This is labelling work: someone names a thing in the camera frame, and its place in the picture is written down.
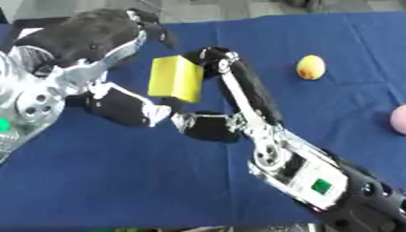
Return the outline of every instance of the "green square sticker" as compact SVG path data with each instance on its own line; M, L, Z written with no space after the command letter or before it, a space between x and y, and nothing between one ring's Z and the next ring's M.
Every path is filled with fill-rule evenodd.
M324 179L318 179L312 186L312 189L324 195L332 185Z

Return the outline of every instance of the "yellow ball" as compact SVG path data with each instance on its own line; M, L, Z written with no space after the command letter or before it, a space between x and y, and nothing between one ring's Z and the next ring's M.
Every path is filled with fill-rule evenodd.
M325 73L325 63L316 55L307 55L297 64L297 73L306 80L317 80Z

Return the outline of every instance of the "white surface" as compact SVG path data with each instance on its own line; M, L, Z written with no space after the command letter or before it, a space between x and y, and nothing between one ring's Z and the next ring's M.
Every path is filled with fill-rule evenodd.
M373 11L403 11L404 7L398 1L369 1Z
M279 3L253 3L249 5L249 14L252 18L264 15L284 15Z
M24 0L0 0L0 5L8 21L13 21L18 8Z
M161 14L161 20L165 23L179 23L179 20L184 23L221 20L218 5L192 5L185 0L164 0L162 8L167 11Z

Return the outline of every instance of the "cable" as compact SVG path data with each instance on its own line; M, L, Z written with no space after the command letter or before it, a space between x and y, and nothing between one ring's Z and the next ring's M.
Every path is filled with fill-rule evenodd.
M169 12L168 10L166 10L166 9L164 9L162 7L159 7L157 5L153 5L152 3L148 2L148 0L138 0L138 1L142 2L143 4L145 4L145 5L147 5L147 6L151 7L151 8L157 9L158 11L165 13L167 16L179 21L180 23L185 23L180 18L176 17L173 13Z

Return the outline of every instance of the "robotic hand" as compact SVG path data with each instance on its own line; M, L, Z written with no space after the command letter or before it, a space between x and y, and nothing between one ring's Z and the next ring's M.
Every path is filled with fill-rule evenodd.
M172 35L154 14L101 9L29 34L0 53L0 163L52 125L70 96L88 109L128 125L154 126L170 107L106 82L109 69L137 54L148 38L168 47ZM120 108L131 108L125 115Z
M237 53L204 48L184 55L219 83L234 115L176 113L172 120L192 138L255 144L249 172L290 196L340 232L406 231L406 196L365 169L320 150L284 127L253 70Z

